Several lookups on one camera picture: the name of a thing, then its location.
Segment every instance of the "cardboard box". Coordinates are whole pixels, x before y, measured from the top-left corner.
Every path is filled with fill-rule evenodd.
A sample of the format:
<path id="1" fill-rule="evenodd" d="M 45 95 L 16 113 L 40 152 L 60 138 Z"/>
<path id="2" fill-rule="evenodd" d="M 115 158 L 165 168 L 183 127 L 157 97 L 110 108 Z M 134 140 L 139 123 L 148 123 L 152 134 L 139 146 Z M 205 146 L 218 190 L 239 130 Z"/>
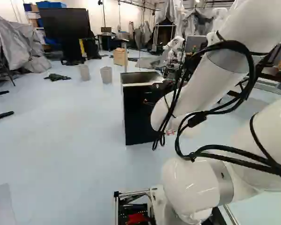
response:
<path id="1" fill-rule="evenodd" d="M 37 7 L 37 5 L 31 5 L 31 11 L 32 12 L 38 12 L 38 7 Z"/>
<path id="2" fill-rule="evenodd" d="M 31 23 L 33 27 L 38 27 L 37 19 L 29 19 L 29 23 Z"/>
<path id="3" fill-rule="evenodd" d="M 113 63 L 123 66 L 125 64 L 125 48 L 117 48 L 113 51 Z"/>

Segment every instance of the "white plastic sheet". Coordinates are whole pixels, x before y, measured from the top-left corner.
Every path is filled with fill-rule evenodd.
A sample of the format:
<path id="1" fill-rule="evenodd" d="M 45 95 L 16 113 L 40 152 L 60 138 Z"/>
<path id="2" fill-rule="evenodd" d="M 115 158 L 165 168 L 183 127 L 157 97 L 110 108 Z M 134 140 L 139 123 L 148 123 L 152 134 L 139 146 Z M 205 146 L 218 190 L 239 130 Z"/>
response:
<path id="1" fill-rule="evenodd" d="M 37 60 L 39 63 L 44 62 L 38 67 L 42 70 L 31 70 L 35 68 L 35 58 L 43 57 L 43 47 L 30 24 L 9 22 L 0 16 L 0 53 L 1 49 L 10 70 L 25 67 L 31 72 L 43 72 L 51 67 L 50 62 L 44 57 L 42 60 Z"/>

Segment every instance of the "metal rail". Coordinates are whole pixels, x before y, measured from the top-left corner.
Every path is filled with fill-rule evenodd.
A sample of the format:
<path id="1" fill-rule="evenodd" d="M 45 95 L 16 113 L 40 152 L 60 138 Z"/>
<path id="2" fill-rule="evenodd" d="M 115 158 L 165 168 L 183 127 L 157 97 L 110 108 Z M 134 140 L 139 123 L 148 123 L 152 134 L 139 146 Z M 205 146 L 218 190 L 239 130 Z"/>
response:
<path id="1" fill-rule="evenodd" d="M 236 219 L 236 217 L 233 215 L 231 209 L 229 208 L 228 205 L 223 205 L 225 211 L 228 214 L 229 219 L 231 220 L 233 225 L 240 225 L 240 223 L 238 222 L 238 220 Z"/>

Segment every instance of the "sink basin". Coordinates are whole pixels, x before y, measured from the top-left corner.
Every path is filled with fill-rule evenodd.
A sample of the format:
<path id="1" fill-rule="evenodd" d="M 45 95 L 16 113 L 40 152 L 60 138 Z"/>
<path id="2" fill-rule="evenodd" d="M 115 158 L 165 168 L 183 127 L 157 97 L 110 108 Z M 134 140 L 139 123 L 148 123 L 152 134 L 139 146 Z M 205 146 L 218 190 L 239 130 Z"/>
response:
<path id="1" fill-rule="evenodd" d="M 123 86 L 145 86 L 162 83 L 163 77 L 156 71 L 121 73 Z"/>

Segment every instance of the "plastic bucket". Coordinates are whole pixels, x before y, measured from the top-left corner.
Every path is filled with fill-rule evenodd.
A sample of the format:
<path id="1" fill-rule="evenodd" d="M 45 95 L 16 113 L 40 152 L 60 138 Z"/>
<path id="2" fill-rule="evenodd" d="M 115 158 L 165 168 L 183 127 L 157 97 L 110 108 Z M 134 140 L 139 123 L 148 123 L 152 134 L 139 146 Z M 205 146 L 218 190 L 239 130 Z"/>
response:
<path id="1" fill-rule="evenodd" d="M 89 67 L 88 67 L 88 65 L 80 64 L 79 65 L 79 70 L 80 70 L 81 79 L 83 81 L 89 81 L 90 80 L 90 75 L 89 75 Z"/>
<path id="2" fill-rule="evenodd" d="M 112 83 L 112 68 L 103 67 L 100 69 L 101 78 L 103 83 Z"/>

